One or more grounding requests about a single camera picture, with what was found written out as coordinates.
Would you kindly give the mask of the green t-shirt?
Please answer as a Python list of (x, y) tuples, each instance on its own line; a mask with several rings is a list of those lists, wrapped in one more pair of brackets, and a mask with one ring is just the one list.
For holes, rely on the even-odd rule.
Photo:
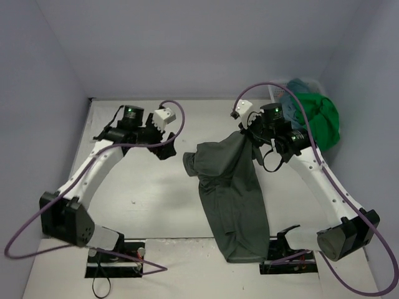
[(319, 93), (295, 93), (309, 122), (315, 143), (328, 151), (340, 141), (339, 113), (334, 103)]

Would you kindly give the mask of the grey t-shirt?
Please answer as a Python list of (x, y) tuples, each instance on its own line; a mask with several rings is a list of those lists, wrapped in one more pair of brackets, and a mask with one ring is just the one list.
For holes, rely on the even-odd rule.
[(204, 142), (183, 155), (219, 251), (228, 263), (267, 259), (270, 230), (253, 160), (260, 156), (238, 131), (219, 142)]

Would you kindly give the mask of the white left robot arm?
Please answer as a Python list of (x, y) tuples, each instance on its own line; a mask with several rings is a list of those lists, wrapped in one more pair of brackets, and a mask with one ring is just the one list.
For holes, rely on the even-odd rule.
[(144, 109), (122, 106), (120, 120), (113, 118), (94, 137), (94, 148), (74, 175), (55, 192), (45, 192), (39, 199), (44, 235), (76, 247), (102, 249), (110, 261), (125, 253), (124, 235), (97, 225), (89, 215), (90, 203), (109, 172), (132, 148), (146, 148), (159, 160), (176, 155), (176, 134), (163, 135), (175, 121), (171, 108), (160, 105), (143, 119)]

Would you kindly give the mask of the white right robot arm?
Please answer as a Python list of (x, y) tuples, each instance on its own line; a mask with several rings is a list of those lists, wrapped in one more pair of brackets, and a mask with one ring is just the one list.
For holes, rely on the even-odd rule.
[(281, 163), (289, 165), (305, 182), (320, 204), (327, 225), (306, 229), (294, 225), (283, 231), (276, 240), (277, 252), (289, 257), (299, 249), (317, 250), (329, 260), (338, 261), (366, 246), (374, 233), (370, 226), (377, 227), (380, 216), (366, 211), (356, 200), (344, 199), (346, 190), (340, 183), (331, 183), (335, 176), (326, 175), (328, 164), (318, 148), (311, 146), (308, 131), (295, 130), (284, 119), (279, 103), (263, 105), (257, 111), (247, 100), (240, 100), (234, 111), (241, 123), (240, 129), (256, 145), (267, 144), (278, 153)]

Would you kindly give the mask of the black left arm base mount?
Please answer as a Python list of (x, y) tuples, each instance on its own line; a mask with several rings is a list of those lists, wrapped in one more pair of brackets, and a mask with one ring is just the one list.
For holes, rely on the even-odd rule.
[[(145, 255), (145, 241), (128, 239), (120, 253), (141, 259)], [(142, 263), (89, 250), (85, 278), (141, 278), (142, 275)]]

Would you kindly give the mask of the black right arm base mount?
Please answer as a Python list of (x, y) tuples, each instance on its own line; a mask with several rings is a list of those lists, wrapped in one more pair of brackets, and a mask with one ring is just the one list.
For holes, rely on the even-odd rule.
[(291, 249), (286, 234), (300, 225), (290, 226), (269, 239), (267, 259), (259, 264), (261, 275), (293, 275), (318, 273), (313, 252), (304, 249)]

